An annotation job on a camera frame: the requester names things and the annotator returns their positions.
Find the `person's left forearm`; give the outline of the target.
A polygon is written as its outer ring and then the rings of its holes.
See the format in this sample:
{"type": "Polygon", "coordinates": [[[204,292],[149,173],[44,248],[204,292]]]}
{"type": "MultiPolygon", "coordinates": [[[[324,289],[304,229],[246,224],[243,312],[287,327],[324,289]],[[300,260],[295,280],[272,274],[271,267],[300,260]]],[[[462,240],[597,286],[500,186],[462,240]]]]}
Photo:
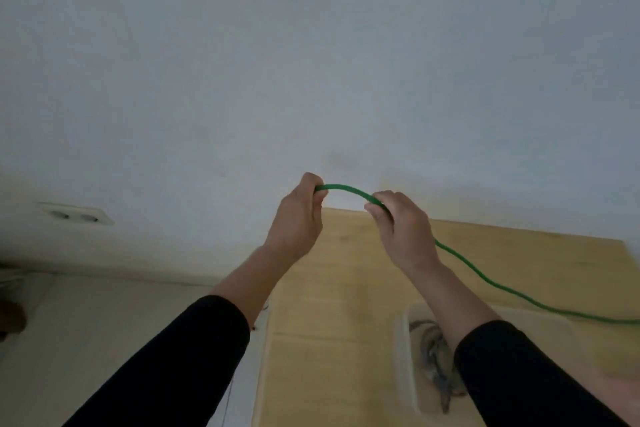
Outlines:
{"type": "Polygon", "coordinates": [[[262,307],[305,254],[258,247],[126,361],[62,427],[206,427],[262,307]]]}

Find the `clear plastic container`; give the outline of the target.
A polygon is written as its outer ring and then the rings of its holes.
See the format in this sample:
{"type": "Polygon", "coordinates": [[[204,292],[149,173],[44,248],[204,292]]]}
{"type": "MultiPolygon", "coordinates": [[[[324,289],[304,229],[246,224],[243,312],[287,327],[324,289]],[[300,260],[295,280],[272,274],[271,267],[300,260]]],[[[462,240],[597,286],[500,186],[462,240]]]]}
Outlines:
{"type": "MultiPolygon", "coordinates": [[[[590,393],[596,395],[601,392],[595,365],[568,319],[509,307],[494,306],[493,309],[524,332],[590,393]]],[[[453,397],[449,412],[442,411],[440,391],[430,380],[420,351],[423,331],[435,322],[433,312],[425,303],[410,305],[393,322],[394,368],[399,400],[430,427],[485,427],[468,396],[453,397]]]]}

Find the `white double wall socket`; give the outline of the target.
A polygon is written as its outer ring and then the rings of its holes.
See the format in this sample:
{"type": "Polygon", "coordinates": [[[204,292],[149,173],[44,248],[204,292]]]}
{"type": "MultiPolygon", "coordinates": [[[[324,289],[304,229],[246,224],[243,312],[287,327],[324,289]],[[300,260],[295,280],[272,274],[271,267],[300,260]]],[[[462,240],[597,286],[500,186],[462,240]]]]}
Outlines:
{"type": "Polygon", "coordinates": [[[39,202],[38,206],[55,220],[76,223],[113,226],[115,222],[100,208],[39,202]]]}

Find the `person's right forearm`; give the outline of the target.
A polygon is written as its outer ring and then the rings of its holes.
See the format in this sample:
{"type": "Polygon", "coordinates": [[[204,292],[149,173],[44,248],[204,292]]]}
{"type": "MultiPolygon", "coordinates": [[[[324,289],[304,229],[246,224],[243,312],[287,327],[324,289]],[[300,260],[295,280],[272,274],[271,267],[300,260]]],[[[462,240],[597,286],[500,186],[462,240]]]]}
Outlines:
{"type": "Polygon", "coordinates": [[[487,427],[629,427],[440,262],[402,268],[487,427]]]}

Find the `person's right hand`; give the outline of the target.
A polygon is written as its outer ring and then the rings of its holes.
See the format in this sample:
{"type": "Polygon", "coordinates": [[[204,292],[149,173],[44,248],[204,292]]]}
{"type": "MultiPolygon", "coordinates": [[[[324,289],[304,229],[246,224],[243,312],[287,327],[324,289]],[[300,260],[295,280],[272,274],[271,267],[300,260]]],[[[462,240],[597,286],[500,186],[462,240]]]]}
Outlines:
{"type": "Polygon", "coordinates": [[[402,192],[383,190],[373,197],[394,219],[393,228],[378,228],[392,263],[409,278],[441,266],[427,213],[402,192]]]}

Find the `person's left hand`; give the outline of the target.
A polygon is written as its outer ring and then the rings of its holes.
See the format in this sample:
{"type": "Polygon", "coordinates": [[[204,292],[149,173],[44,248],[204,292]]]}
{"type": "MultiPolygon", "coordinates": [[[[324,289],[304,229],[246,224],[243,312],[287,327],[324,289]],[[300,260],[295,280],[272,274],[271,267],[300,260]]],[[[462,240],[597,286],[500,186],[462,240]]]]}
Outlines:
{"type": "Polygon", "coordinates": [[[279,262],[292,266],[307,255],[323,230],[322,210],[312,208],[314,189],[321,177],[306,172],[299,184],[280,202],[264,247],[279,262]]]}

